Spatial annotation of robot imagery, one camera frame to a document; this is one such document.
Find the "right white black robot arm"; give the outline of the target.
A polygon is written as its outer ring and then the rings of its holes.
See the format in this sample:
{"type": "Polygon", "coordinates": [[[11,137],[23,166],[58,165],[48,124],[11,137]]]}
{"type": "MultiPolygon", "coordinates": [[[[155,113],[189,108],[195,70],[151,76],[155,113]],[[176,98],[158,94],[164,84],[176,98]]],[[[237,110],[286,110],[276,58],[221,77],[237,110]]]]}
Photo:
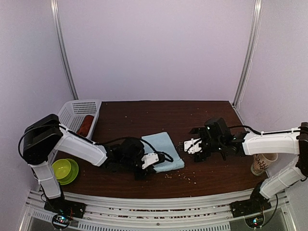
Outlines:
{"type": "Polygon", "coordinates": [[[247,209],[257,212],[276,193],[308,177],[308,124],[283,131],[259,132],[249,126],[246,131],[232,134],[233,127],[225,120],[212,118],[202,128],[192,128],[197,138],[183,143],[183,149],[192,154],[195,162],[206,160],[212,153],[227,156],[256,154],[294,154],[295,158],[274,176],[258,184],[247,201],[247,209]]]}

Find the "light blue towel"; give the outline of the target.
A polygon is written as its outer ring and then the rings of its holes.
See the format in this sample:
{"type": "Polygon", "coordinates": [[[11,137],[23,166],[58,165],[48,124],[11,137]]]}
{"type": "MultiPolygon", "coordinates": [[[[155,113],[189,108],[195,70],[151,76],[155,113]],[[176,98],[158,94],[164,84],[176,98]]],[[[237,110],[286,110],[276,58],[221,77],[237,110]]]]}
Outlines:
{"type": "Polygon", "coordinates": [[[165,152],[173,158],[173,162],[165,161],[154,165],[154,171],[156,173],[169,172],[185,167],[184,161],[180,158],[167,132],[142,136],[142,139],[149,142],[157,151],[165,152]]]}

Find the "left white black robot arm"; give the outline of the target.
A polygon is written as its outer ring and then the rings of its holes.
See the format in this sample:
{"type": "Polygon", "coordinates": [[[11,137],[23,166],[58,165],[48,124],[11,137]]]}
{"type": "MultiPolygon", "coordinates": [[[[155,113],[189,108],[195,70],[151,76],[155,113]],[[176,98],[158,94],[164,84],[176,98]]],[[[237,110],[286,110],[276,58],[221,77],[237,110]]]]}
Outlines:
{"type": "Polygon", "coordinates": [[[121,144],[112,146],[97,143],[71,131],[60,123],[57,115],[50,114],[25,129],[18,142],[18,152],[34,170],[45,196],[51,200],[51,207],[64,214],[69,210],[69,202],[62,197],[60,183],[49,163],[53,150],[112,172],[123,168],[144,176],[159,160],[156,151],[145,152],[146,143],[135,137],[124,137],[121,144]]]}

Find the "white perforated plastic basket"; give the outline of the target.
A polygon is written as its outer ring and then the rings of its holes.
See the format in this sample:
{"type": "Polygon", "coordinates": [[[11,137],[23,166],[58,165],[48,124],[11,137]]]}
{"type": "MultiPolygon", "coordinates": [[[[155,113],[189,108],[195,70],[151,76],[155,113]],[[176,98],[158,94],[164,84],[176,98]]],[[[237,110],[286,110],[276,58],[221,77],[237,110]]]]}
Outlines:
{"type": "Polygon", "coordinates": [[[77,133],[86,116],[93,116],[87,139],[91,140],[99,118],[100,100],[73,100],[66,102],[58,113],[62,125],[77,133]]]}

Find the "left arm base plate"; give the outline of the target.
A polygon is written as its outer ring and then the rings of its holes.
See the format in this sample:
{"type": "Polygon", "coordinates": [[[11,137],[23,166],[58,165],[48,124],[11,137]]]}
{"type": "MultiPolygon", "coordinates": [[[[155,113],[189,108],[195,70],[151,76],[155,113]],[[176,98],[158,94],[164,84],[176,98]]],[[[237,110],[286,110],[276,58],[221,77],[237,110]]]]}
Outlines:
{"type": "Polygon", "coordinates": [[[86,205],[81,202],[65,200],[63,198],[47,199],[44,209],[53,213],[73,218],[83,218],[86,205]]]}

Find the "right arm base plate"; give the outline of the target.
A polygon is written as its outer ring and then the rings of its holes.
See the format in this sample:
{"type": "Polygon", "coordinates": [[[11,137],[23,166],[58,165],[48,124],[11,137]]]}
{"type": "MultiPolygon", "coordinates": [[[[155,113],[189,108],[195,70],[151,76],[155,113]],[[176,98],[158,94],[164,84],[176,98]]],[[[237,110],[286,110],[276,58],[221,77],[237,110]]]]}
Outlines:
{"type": "Polygon", "coordinates": [[[255,213],[262,213],[271,208],[270,202],[260,203],[254,200],[236,201],[230,204],[231,213],[234,218],[248,216],[255,213]]]}

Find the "rust brown towel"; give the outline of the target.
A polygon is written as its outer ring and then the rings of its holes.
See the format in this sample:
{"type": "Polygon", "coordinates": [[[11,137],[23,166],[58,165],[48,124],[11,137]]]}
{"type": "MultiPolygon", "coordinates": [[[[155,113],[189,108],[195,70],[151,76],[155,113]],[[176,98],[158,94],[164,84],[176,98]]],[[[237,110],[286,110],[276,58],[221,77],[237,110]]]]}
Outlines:
{"type": "Polygon", "coordinates": [[[93,120],[94,120],[94,116],[86,115],[77,131],[77,134],[82,137],[87,137],[93,120]]]}

